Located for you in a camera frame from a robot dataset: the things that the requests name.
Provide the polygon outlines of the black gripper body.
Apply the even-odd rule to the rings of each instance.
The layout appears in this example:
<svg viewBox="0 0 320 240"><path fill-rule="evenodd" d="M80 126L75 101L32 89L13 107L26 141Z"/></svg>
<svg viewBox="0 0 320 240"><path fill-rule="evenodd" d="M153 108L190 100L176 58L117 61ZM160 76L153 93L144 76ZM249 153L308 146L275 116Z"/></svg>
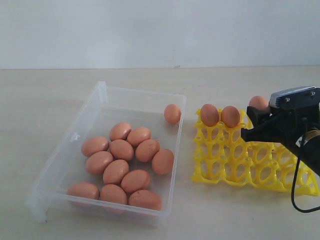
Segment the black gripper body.
<svg viewBox="0 0 320 240"><path fill-rule="evenodd" d="M271 106L268 141L283 144L288 150L320 149L320 101L291 99Z"/></svg>

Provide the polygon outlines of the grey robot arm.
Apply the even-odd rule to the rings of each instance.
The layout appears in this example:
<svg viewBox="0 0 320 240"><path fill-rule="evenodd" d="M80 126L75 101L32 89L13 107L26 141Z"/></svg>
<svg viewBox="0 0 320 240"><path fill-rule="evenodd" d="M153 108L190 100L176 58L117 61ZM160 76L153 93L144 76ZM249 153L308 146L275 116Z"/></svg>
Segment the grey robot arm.
<svg viewBox="0 0 320 240"><path fill-rule="evenodd" d="M280 143L320 174L320 110L318 102L298 100L272 107L270 112L248 106L252 129L243 128L245 142Z"/></svg>

